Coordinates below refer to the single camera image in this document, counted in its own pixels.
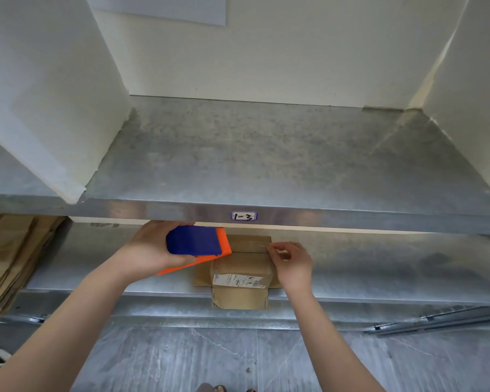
label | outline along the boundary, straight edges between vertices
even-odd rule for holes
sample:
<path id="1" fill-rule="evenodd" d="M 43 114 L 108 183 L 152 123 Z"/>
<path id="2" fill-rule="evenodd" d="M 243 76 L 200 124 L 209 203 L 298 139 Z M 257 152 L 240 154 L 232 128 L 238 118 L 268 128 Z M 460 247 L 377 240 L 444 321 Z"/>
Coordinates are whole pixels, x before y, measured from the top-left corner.
<path id="1" fill-rule="evenodd" d="M 236 222 L 251 222 L 257 218 L 256 212 L 232 212 L 232 219 Z"/>
<path id="2" fill-rule="evenodd" d="M 248 275 L 216 274 L 213 278 L 213 285 L 265 289 L 267 286 L 260 285 L 262 279 L 263 277 L 251 277 Z"/>

metal shelf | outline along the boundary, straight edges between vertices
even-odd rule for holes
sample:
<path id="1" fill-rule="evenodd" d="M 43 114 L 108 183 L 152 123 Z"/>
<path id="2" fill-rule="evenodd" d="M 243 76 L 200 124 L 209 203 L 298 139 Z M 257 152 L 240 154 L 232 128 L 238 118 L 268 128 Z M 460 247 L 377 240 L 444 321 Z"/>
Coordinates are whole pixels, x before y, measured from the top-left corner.
<path id="1" fill-rule="evenodd" d="M 136 231 L 135 226 L 68 223 L 53 240 L 24 292 L 70 293 Z M 452 234 L 349 234 L 228 229 L 298 240 L 314 258 L 320 302 L 490 305 L 490 240 Z M 193 267 L 131 284 L 125 295 L 208 298 L 193 287 Z M 271 289 L 271 302 L 287 300 Z"/>
<path id="2" fill-rule="evenodd" d="M 270 225 L 490 234 L 490 187 L 421 112 L 132 101 L 77 205 L 7 167 L 0 210 L 223 223 L 245 210 Z"/>

left hand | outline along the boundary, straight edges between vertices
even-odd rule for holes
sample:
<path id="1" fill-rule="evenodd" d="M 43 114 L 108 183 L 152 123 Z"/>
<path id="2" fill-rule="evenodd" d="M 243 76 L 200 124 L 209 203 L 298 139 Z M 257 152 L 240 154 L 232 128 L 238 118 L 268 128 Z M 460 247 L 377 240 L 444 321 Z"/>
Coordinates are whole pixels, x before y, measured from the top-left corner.
<path id="1" fill-rule="evenodd" d="M 170 254 L 165 241 L 167 234 L 177 226 L 193 224 L 151 220 L 104 265 L 128 285 L 152 277 L 165 268 L 193 263 L 194 256 Z"/>

white wall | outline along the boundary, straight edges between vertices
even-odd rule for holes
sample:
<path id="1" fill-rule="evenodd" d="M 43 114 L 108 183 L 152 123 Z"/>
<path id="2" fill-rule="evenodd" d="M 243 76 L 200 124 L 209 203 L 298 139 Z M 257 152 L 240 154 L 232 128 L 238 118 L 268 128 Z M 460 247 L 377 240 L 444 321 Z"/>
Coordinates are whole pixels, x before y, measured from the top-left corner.
<path id="1" fill-rule="evenodd" d="M 405 108 L 467 0 L 229 0 L 226 27 L 95 11 L 131 94 Z"/>
<path id="2" fill-rule="evenodd" d="M 130 110 L 85 0 L 0 0 L 0 144 L 67 202 Z"/>
<path id="3" fill-rule="evenodd" d="M 490 0 L 470 0 L 424 105 L 490 184 Z"/>

concrete floor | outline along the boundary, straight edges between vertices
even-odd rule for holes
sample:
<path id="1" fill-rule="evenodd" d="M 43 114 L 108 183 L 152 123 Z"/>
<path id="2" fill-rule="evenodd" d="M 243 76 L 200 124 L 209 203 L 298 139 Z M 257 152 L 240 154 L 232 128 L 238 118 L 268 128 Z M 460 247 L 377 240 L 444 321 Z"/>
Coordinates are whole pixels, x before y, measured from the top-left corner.
<path id="1" fill-rule="evenodd" d="M 15 351 L 28 324 L 0 324 L 0 348 Z M 490 392 L 490 330 L 346 341 L 387 391 Z M 105 328 L 72 391 L 195 391 L 202 382 L 229 392 L 320 390 L 299 331 Z"/>

